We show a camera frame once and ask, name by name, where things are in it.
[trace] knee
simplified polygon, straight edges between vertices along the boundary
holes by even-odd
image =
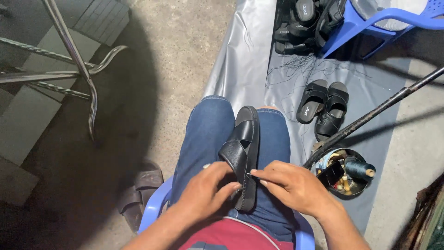
[[[274,109],[274,110],[278,110],[276,107],[272,107],[272,106],[262,106],[262,107],[259,107],[258,109]]]

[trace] thread spool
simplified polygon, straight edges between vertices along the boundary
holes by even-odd
[[[371,181],[376,173],[376,168],[368,163],[361,162],[354,157],[345,160],[345,172],[353,178]]]

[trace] metal stool leg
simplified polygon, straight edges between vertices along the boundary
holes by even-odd
[[[69,52],[72,60],[75,62],[77,67],[79,68],[80,75],[86,80],[89,86],[90,94],[91,94],[91,109],[88,117],[88,126],[89,126],[89,134],[91,139],[95,140],[95,131],[94,131],[94,120],[97,113],[97,90],[95,89],[94,83],[91,80],[91,76],[83,62],[83,59],[74,44],[74,41],[66,27],[65,22],[63,21],[62,15],[60,14],[59,9],[54,0],[42,0],[43,4],[46,7],[46,10],[49,16],[54,23],[54,27],[60,35],[60,38],[63,41],[66,49]]]

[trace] hand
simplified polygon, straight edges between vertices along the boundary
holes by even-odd
[[[218,189],[219,182],[233,170],[224,161],[217,161],[191,178],[174,206],[181,207],[194,222],[204,220],[219,210],[236,189],[239,182],[231,182]]]
[[[281,161],[273,161],[264,170],[251,170],[260,182],[285,206],[318,219],[333,207],[341,208],[310,171]]]

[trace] pile of sandals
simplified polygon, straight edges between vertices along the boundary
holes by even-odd
[[[278,0],[274,49],[282,55],[309,55],[325,45],[344,21],[346,0]]]

